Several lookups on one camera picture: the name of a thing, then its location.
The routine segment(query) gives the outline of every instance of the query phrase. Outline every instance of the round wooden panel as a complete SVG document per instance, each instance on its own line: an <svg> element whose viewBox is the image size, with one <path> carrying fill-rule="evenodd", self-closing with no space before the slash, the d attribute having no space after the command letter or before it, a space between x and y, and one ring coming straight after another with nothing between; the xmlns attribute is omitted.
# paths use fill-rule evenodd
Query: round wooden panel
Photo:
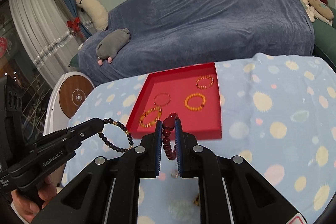
<svg viewBox="0 0 336 224"><path fill-rule="evenodd" d="M83 76L73 75L67 78L59 91L59 104L64 114L71 118L83 104L93 86Z"/></svg>

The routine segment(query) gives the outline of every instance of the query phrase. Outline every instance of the human hand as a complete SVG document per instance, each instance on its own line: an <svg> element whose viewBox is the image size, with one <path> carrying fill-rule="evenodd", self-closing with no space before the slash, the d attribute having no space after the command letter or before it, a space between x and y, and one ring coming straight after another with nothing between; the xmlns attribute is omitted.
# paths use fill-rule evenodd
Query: human hand
<svg viewBox="0 0 336 224"><path fill-rule="evenodd" d="M56 196L56 187L51 183L51 177L44 179L44 184L38 191L39 197L45 201L42 208L44 208ZM18 190L12 191L12 198L14 206L20 216L24 220L31 223L35 215L40 211L38 205L33 201L22 196Z"/></svg>

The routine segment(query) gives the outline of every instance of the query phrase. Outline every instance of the gray plush toy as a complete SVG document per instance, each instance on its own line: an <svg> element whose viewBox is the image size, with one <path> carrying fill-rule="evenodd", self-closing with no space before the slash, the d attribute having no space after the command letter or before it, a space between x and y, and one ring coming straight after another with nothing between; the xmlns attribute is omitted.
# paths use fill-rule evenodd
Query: gray plush toy
<svg viewBox="0 0 336 224"><path fill-rule="evenodd" d="M97 46L98 64L103 65L103 60L107 59L111 64L118 51L131 41L128 29L118 29L108 34Z"/></svg>

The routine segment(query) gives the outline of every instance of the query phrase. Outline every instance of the fingernail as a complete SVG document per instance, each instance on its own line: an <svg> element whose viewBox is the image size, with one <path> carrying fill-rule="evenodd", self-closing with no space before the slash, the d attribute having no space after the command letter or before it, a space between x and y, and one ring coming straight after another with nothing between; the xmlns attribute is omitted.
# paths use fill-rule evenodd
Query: fingernail
<svg viewBox="0 0 336 224"><path fill-rule="evenodd" d="M40 211L39 207L35 203L30 203L29 208L33 213L38 213Z"/></svg>
<svg viewBox="0 0 336 224"><path fill-rule="evenodd" d="M47 176L45 181L46 181L47 184L50 184L51 183L51 177Z"/></svg>

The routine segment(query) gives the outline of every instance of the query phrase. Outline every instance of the beige pillow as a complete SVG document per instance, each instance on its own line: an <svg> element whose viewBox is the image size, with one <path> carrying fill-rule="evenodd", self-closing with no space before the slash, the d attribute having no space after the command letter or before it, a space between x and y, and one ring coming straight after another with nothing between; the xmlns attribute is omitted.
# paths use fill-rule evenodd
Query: beige pillow
<svg viewBox="0 0 336 224"><path fill-rule="evenodd" d="M333 12L330 10L330 8L325 5L320 0L308 0L309 4L313 6L316 11L320 13L320 15L324 16L326 19L331 20L334 18Z"/></svg>

